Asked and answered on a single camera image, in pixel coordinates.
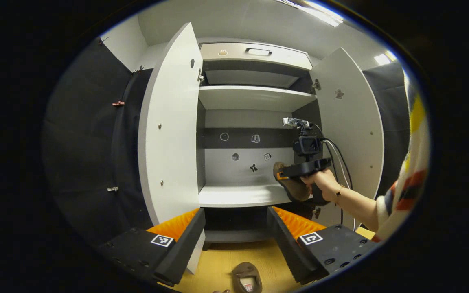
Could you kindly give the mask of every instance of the white shelf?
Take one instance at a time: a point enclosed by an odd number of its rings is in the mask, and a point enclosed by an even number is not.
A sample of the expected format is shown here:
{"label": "white shelf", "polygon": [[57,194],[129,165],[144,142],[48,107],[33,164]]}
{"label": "white shelf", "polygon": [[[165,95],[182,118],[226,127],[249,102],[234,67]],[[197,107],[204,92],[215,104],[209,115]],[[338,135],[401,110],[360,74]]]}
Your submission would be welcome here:
{"label": "white shelf", "polygon": [[285,202],[290,202],[290,200],[285,189],[278,183],[251,186],[208,186],[206,184],[199,193],[199,204],[203,208],[242,208]]}
{"label": "white shelf", "polygon": [[316,100],[316,95],[248,85],[200,87],[199,99],[206,110],[265,110],[293,112]]}

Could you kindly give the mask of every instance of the drawer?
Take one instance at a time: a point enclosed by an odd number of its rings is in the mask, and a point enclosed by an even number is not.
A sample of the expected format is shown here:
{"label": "drawer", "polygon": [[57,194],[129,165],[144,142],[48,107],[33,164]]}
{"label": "drawer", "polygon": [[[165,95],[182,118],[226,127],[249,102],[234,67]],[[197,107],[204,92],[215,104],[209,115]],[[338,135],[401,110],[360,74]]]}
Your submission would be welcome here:
{"label": "drawer", "polygon": [[287,65],[311,70],[307,54],[288,48],[254,43],[205,43],[200,48],[204,61],[246,60]]}

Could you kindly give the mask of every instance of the ceiling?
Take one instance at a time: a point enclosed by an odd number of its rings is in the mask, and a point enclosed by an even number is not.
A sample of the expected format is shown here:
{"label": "ceiling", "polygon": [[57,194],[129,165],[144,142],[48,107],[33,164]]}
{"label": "ceiling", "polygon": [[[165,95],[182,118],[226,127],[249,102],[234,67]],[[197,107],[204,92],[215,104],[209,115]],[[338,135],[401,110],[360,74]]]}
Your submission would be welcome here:
{"label": "ceiling", "polygon": [[166,0],[138,14],[146,43],[165,43],[186,22],[197,37],[252,39],[302,50],[323,59],[342,47],[361,69],[387,49],[345,22],[333,28],[274,0]]}

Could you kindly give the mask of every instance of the shoe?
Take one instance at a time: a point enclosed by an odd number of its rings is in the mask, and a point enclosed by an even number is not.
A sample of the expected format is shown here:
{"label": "shoe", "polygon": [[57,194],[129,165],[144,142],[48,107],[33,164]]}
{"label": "shoe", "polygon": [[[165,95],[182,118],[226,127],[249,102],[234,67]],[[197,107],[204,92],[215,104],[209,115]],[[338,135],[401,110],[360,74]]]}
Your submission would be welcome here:
{"label": "shoe", "polygon": [[285,188],[287,196],[291,201],[306,201],[309,199],[310,192],[307,189],[307,185],[305,185],[300,178],[290,179],[288,177],[278,177],[285,167],[288,166],[282,162],[274,163],[274,167],[272,168],[274,179]]}
{"label": "shoe", "polygon": [[250,262],[242,262],[231,272],[234,289],[238,293],[262,293],[258,269]]}

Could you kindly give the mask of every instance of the open cabinet door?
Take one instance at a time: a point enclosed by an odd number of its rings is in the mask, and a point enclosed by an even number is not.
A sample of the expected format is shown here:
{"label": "open cabinet door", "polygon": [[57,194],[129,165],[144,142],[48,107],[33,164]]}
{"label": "open cabinet door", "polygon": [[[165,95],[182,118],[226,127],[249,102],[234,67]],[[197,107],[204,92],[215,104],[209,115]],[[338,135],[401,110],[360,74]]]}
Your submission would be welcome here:
{"label": "open cabinet door", "polygon": [[[199,208],[196,131],[201,70],[197,39],[187,23],[153,69],[138,124],[138,169],[154,225]],[[204,240],[202,232],[188,263],[192,273]]]}
{"label": "open cabinet door", "polygon": [[[323,134],[339,147],[352,176],[353,189],[368,198],[374,198],[383,171],[384,138],[383,124],[374,93],[361,72],[343,48],[323,58],[310,70],[316,89]],[[343,164],[332,150],[339,183],[346,186]],[[333,204],[322,207],[317,220],[331,226],[340,221],[340,210]],[[344,225],[352,228],[353,220],[348,214]]]}

